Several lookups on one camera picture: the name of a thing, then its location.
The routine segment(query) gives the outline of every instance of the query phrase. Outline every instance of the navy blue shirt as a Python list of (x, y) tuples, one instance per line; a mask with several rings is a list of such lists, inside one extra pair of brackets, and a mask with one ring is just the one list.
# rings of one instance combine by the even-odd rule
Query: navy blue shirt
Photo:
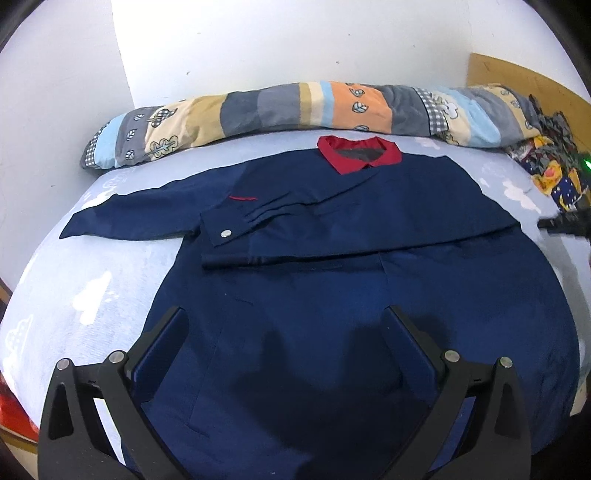
[(145, 325), (173, 305), (191, 320), (142, 404), (157, 432), (196, 478), (377, 477), (428, 408), (380, 334), (397, 304), (467, 360), (513, 359), (540, 450), (579, 371), (544, 255), (447, 157), (351, 169), (342, 157), (292, 151), (205, 171), (114, 195), (65, 227), (62, 238), (184, 235)]

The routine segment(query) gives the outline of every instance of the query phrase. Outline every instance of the bed sheet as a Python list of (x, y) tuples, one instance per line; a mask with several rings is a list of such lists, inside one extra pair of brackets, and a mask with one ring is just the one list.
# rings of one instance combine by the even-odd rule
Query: bed sheet
[[(110, 195), (160, 187), (207, 170), (314, 148), (326, 130), (251, 135), (180, 151), (158, 162), (101, 176), (37, 248), (15, 289), (0, 325), (0, 369), (31, 420), (39, 425), (55, 363), (101, 362), (113, 350), (128, 350), (142, 331), (152, 300), (172, 266), (181, 238), (117, 241), (94, 236), (59, 240), (74, 212)], [(374, 134), (339, 131), (351, 140)], [(381, 135), (406, 153), (447, 155), (465, 169), (484, 194), (521, 222), (522, 230), (546, 255), (569, 302), (577, 326), (581, 382), (591, 369), (591, 248), (583, 239), (548, 236), (537, 229), (540, 216), (558, 208), (530, 176), (504, 153), (456, 147), (430, 138)], [(118, 434), (97, 401), (106, 431), (121, 459)]]

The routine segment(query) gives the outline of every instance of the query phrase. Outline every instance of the shirt sleeve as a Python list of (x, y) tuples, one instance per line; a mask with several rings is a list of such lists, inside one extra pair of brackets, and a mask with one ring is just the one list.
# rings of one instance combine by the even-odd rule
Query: shirt sleeve
[(100, 205), (75, 213), (60, 238), (96, 235), (152, 240), (196, 232), (201, 213), (222, 202), (244, 170), (244, 164), (216, 168), (157, 189), (115, 194)]

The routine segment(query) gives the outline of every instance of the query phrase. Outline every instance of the screw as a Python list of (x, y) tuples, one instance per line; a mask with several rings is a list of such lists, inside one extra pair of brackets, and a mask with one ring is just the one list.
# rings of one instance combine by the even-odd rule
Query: screw
[(118, 364), (125, 358), (125, 354), (121, 350), (116, 350), (109, 355), (109, 362), (112, 364)]
[(502, 356), (499, 362), (505, 368), (511, 368), (513, 366), (513, 360), (511, 360), (508, 356)]
[(443, 356), (445, 357), (445, 360), (447, 360), (448, 362), (455, 363), (460, 359), (460, 354), (457, 353), (455, 350), (448, 350), (447, 352), (445, 352)]
[(56, 366), (58, 370), (65, 370), (68, 368), (68, 365), (70, 365), (70, 361), (67, 358), (62, 358)]

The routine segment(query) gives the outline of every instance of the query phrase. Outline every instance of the red collar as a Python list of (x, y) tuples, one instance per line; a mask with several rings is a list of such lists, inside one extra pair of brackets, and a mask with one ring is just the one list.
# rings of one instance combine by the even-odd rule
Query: red collar
[[(382, 155), (373, 161), (358, 160), (340, 155), (337, 150), (352, 150), (356, 148), (379, 148), (384, 151)], [(402, 161), (402, 153), (394, 142), (389, 142), (380, 137), (368, 138), (367, 140), (347, 140), (345, 138), (328, 135), (318, 140), (318, 150), (326, 160), (341, 175), (359, 171), (366, 166), (379, 167), (381, 165), (392, 165)]]

